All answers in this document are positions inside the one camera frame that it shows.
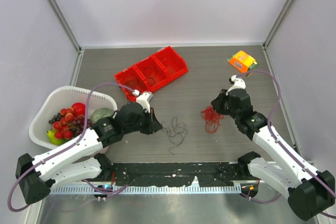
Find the red three-compartment bin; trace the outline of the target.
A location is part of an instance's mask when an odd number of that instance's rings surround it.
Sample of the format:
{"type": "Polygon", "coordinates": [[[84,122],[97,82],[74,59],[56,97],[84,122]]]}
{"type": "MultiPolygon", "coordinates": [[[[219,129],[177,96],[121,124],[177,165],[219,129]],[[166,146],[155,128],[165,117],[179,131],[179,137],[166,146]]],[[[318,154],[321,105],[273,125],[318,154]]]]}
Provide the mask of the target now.
{"type": "Polygon", "coordinates": [[[140,93],[154,93],[186,73],[186,61],[171,46],[167,46],[116,73],[114,78],[117,83],[140,93]]]}

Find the dark grape bunch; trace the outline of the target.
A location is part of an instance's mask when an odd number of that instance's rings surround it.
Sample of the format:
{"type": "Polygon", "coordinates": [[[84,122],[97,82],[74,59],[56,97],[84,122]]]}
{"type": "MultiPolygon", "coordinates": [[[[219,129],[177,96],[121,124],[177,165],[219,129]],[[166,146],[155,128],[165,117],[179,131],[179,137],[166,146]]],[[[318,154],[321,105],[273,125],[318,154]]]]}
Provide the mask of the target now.
{"type": "Polygon", "coordinates": [[[84,129],[85,118],[83,115],[79,117],[74,117],[70,122],[66,121],[65,116],[61,114],[54,115],[48,123],[51,125],[51,128],[54,130],[60,130],[62,132],[70,130],[73,132],[82,132],[84,129]]]}

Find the red apple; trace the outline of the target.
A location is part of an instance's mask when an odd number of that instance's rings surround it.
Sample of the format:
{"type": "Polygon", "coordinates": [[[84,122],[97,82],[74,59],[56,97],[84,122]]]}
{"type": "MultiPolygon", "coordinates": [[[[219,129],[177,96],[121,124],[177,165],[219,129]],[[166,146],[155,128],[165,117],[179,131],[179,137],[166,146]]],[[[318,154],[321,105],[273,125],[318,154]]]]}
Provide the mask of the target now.
{"type": "Polygon", "coordinates": [[[74,103],[72,106],[74,116],[85,115],[86,106],[83,103],[77,102],[74,103]]]}

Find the white plastic basket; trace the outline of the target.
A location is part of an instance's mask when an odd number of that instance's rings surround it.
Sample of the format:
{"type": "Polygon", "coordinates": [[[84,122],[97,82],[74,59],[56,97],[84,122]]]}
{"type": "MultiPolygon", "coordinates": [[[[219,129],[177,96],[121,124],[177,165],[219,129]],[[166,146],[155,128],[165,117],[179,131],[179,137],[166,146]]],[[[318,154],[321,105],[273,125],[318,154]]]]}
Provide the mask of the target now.
{"type": "MultiPolygon", "coordinates": [[[[51,144],[47,131],[51,129],[48,121],[56,115],[60,109],[68,108],[74,103],[86,103],[90,90],[73,86],[63,86],[54,90],[45,100],[29,126],[29,137],[37,145],[52,150],[57,145],[51,144]]],[[[99,108],[117,110],[115,100],[109,95],[93,92],[89,99],[88,116],[99,108]]]]}

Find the green melon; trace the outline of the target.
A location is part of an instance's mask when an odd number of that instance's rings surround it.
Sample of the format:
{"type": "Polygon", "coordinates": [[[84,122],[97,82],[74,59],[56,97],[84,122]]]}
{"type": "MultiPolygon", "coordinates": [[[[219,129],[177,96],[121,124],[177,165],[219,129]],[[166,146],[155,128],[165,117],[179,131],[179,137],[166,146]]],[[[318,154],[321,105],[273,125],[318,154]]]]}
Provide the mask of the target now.
{"type": "Polygon", "coordinates": [[[113,109],[109,108],[99,108],[96,109],[90,116],[90,121],[96,123],[99,119],[112,116],[114,113],[113,109]]]}

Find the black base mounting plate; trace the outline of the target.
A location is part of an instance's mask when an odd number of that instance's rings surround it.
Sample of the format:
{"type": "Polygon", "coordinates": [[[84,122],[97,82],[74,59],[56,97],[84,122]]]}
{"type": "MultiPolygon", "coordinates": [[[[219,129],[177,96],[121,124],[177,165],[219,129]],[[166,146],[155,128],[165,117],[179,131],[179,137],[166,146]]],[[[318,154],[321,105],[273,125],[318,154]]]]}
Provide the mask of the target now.
{"type": "Polygon", "coordinates": [[[237,164],[202,163],[115,163],[110,175],[117,186],[188,187],[194,180],[200,187],[231,186],[243,180],[237,164]]]}

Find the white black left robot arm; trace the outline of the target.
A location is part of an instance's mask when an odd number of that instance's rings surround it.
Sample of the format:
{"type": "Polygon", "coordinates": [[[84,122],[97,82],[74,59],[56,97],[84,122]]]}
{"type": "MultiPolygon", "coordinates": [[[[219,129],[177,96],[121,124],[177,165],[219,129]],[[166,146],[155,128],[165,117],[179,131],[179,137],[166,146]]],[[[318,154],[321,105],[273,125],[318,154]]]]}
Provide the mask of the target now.
{"type": "Polygon", "coordinates": [[[126,134],[150,135],[162,129],[153,108],[129,102],[111,116],[101,118],[83,135],[34,157],[28,153],[17,161],[16,179],[26,204],[34,204],[51,190],[83,179],[107,181],[112,163],[100,150],[119,142],[126,134]]]}

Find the orange green carton box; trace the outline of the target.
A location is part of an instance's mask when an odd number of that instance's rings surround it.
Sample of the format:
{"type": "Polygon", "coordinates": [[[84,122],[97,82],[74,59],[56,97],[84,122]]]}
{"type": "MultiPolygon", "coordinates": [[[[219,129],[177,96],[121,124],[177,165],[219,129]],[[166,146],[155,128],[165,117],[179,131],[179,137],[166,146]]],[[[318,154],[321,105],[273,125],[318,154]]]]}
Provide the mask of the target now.
{"type": "Polygon", "coordinates": [[[251,75],[251,71],[255,70],[259,65],[255,58],[243,50],[233,54],[227,61],[241,73],[244,73],[245,76],[251,75]]]}

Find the yellow green pear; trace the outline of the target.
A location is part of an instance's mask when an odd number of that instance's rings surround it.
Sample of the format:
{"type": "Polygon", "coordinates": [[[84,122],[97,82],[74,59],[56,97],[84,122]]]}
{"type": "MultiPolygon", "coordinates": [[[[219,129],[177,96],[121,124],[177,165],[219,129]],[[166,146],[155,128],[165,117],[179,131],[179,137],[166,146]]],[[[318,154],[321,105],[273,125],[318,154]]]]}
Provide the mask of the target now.
{"type": "Polygon", "coordinates": [[[64,134],[62,131],[49,130],[47,131],[47,136],[51,144],[59,146],[64,143],[64,134]]]}

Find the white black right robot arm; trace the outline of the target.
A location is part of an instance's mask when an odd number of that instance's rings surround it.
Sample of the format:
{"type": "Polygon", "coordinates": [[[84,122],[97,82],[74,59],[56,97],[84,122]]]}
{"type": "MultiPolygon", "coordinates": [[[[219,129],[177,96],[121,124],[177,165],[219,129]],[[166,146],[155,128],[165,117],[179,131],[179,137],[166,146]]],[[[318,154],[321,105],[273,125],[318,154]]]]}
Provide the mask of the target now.
{"type": "Polygon", "coordinates": [[[288,202],[291,210],[301,220],[309,220],[335,204],[335,178],[327,170],[305,161],[277,133],[268,119],[254,111],[245,89],[221,89],[211,102],[221,115],[230,116],[238,130],[259,145],[276,162],[270,165],[259,154],[249,152],[238,159],[237,173],[242,179],[257,177],[288,202]]]}

